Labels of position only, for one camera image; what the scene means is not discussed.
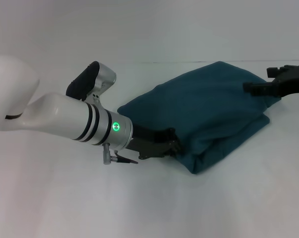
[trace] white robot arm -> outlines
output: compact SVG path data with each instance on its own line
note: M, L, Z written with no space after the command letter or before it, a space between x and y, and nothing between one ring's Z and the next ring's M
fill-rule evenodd
M66 96L49 93L28 105L39 85L37 74L17 58L0 56L0 131L36 130L101 145L104 164L137 163L117 154L123 148L138 151L140 159L175 155L180 144L172 128L133 126L129 118L102 107L99 97L115 80L111 69L95 61L69 85Z

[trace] teal cloth bag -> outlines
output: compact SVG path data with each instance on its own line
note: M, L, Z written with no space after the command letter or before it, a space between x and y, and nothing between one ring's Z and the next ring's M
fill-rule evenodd
M225 158L269 123L263 112L279 98L252 97L244 82L256 75L224 62L193 70L158 85L118 109L134 124L174 127L184 146L176 159L196 174Z

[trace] white wall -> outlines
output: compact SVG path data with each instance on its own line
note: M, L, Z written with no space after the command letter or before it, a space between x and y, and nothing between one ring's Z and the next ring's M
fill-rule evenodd
M1 53L39 72L34 99L64 93L99 60L118 74L102 96L116 110L212 61L263 78L299 64L299 0L1 0ZM267 115L269 126L198 176L167 158L104 166L102 148L3 132L0 238L299 237L299 95Z

